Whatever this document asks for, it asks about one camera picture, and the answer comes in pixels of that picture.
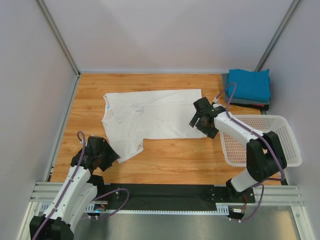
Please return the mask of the white t-shirt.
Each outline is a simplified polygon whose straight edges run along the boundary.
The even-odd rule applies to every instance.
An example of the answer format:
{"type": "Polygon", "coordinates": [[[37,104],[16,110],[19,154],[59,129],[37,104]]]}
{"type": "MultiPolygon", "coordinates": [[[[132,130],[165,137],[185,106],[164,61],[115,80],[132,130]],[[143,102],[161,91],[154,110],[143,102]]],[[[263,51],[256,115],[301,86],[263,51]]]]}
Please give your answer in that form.
{"type": "Polygon", "coordinates": [[[190,126],[200,89],[106,93],[101,120],[110,146],[123,163],[144,150],[144,140],[201,139],[190,126]]]}

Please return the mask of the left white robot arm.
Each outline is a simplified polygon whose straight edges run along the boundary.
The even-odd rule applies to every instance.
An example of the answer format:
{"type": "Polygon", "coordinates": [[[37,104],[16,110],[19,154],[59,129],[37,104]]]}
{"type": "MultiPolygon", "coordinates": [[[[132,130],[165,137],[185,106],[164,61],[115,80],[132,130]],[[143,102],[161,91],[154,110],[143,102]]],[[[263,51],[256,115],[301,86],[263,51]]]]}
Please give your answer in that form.
{"type": "Polygon", "coordinates": [[[94,171],[110,168],[119,155],[107,140],[90,136],[72,158],[67,177],[56,197],[41,216],[29,223],[32,240],[72,240],[75,228],[87,206],[101,200],[106,193],[102,176],[94,171]]]}

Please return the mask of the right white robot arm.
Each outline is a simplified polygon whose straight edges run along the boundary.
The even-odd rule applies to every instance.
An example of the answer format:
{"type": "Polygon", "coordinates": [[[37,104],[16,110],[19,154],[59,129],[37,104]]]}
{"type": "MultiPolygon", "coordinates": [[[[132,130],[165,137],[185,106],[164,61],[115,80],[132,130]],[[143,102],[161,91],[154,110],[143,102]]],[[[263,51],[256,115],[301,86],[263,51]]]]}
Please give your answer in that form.
{"type": "Polygon", "coordinates": [[[287,160],[278,135],[250,127],[229,112],[227,107],[210,103],[202,97],[193,103],[195,114],[189,125],[208,138],[218,132],[234,138],[246,151],[246,168],[226,182],[225,196],[231,202],[242,198],[244,191],[267,180],[282,181],[287,160]]]}

